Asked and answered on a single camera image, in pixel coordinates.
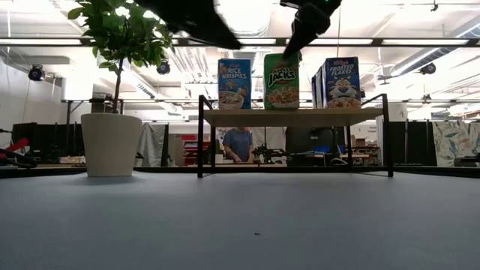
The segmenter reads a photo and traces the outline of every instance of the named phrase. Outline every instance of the patterned curtain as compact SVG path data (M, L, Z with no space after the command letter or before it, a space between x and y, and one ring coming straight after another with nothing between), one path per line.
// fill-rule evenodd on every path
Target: patterned curtain
M453 167L455 158L480 152L480 123L434 122L433 138L437 166Z

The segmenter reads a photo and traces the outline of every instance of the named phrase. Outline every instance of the gray table surface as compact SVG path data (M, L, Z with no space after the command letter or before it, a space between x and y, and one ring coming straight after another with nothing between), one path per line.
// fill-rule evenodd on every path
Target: gray table surface
M0 180L0 269L478 269L480 181L146 174Z

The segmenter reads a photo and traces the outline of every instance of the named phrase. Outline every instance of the frosted flakes box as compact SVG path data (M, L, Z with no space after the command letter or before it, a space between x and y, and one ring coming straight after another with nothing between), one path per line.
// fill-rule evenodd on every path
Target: frosted flakes box
M359 59L327 58L322 68L325 108L361 108Z

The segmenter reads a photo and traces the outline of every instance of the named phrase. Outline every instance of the rice krispies box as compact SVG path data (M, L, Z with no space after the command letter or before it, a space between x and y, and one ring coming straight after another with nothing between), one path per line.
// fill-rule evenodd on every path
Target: rice krispies box
M251 108L250 59L218 60L218 107L220 109Z

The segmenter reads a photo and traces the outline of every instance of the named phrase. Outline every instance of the security camera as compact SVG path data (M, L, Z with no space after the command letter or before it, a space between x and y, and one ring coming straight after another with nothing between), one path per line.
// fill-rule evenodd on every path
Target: security camera
M160 67L157 67L157 72L160 75L165 75L170 73L170 64L168 63L168 60L162 61L162 63L160 64Z
M43 82L45 80L45 71L41 64L34 64L28 72L28 78L34 82Z
M437 67L434 63L427 64L426 66L420 68L419 72L421 75L425 74L434 74L437 71Z

